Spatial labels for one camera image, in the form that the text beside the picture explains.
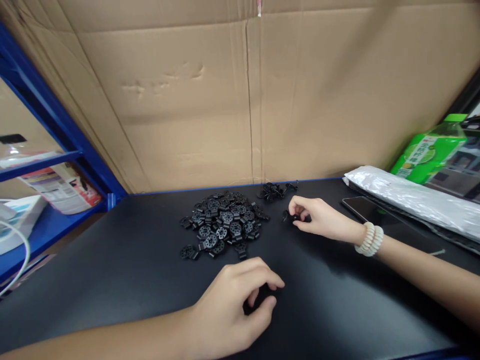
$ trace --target smartphone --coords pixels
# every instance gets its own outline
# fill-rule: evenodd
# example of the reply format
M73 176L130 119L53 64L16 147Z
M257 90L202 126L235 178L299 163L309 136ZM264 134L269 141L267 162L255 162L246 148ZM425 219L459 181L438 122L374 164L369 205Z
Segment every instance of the smartphone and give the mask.
M437 241L423 236L406 222L364 196L345 198L341 202L361 222L378 225L386 235L402 243L430 255L439 255L445 252L445 249Z

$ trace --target hand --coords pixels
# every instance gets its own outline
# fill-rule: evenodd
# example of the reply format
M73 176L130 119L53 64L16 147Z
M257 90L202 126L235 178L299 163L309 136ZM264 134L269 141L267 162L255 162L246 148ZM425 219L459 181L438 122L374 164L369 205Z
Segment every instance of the hand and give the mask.
M288 205L288 211L292 216L300 216L301 221L296 220L293 225L304 232L358 246L364 241L365 226L339 213L322 199L294 196ZM308 215L311 222L304 222Z
M271 290L285 283L259 257L226 265L198 302L190 308L188 327L194 341L195 359L218 359L250 347L270 325L277 303L267 297L251 315L243 310L245 300L253 307L259 288Z

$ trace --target green package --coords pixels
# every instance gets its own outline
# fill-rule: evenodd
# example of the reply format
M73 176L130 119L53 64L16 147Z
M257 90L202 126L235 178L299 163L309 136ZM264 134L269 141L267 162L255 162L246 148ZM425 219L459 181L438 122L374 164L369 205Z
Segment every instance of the green package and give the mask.
M450 114L440 125L415 135L390 172L414 183L425 184L467 141L460 126L466 118L466 114Z

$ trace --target plastic bag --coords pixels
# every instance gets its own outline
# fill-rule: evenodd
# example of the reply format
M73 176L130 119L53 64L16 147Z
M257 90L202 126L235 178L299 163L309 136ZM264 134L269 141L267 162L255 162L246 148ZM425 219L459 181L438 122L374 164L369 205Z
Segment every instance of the plastic bag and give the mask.
M480 243L480 205L416 184L374 166L345 174L349 181L413 216Z

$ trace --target wristband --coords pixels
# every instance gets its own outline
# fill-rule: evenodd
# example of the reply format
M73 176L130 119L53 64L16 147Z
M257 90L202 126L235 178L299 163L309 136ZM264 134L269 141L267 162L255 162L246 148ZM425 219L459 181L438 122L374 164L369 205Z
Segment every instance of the wristband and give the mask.
M370 245L370 248L364 254L366 257L372 257L380 249L380 245L384 240L384 230L380 226L375 226L375 235L373 236L373 241Z
M372 245L375 235L375 227L371 222L366 222L363 225L366 227L365 239L363 239L363 243L360 246L355 245L356 252L362 255L364 255Z

